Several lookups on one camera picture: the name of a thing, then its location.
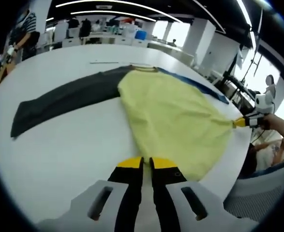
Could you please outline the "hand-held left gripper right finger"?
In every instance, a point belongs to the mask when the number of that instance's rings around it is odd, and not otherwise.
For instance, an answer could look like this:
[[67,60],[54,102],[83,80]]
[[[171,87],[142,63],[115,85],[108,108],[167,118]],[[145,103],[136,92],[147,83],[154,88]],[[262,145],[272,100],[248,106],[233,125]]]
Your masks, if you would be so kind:
[[236,217],[220,198],[195,181],[188,181],[177,165],[150,158],[153,200],[163,232],[250,232],[255,221]]

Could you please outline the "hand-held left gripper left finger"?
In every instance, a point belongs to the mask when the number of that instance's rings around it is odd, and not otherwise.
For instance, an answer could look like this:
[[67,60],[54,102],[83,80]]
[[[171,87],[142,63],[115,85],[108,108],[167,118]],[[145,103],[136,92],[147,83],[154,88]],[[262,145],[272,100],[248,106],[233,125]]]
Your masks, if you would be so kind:
[[71,200],[56,219],[39,222],[41,232],[132,232],[141,203],[142,157],[120,162],[107,180],[98,180]]

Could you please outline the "person's right hand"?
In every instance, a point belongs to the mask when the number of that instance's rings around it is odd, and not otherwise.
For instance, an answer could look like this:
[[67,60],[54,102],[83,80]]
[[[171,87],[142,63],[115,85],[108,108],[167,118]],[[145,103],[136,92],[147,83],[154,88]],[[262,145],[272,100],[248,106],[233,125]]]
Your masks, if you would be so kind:
[[264,130],[277,130],[282,123],[282,119],[275,114],[268,114],[263,116],[260,128]]

